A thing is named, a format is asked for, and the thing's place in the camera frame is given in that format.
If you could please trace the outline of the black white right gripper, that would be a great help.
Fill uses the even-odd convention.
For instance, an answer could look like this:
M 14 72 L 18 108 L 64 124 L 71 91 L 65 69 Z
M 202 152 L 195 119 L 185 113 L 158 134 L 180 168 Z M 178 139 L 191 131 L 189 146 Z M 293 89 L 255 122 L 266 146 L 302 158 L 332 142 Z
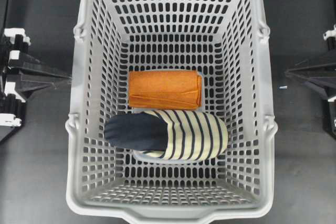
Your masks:
M 335 25 L 323 34 L 328 52 L 309 57 L 286 70 L 286 77 L 319 93 L 328 101 L 331 132 L 335 132 Z M 327 71 L 328 73 L 298 73 Z

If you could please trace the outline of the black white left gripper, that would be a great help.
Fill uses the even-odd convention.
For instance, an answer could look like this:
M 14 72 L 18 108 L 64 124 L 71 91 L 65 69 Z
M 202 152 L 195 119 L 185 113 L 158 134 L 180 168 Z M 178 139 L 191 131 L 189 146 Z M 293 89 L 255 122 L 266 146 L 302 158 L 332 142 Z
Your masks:
M 26 54 L 30 38 L 23 28 L 5 28 L 1 38 L 1 126 L 23 124 L 27 92 L 71 84 L 68 73 Z M 21 74 L 28 71 L 46 76 Z

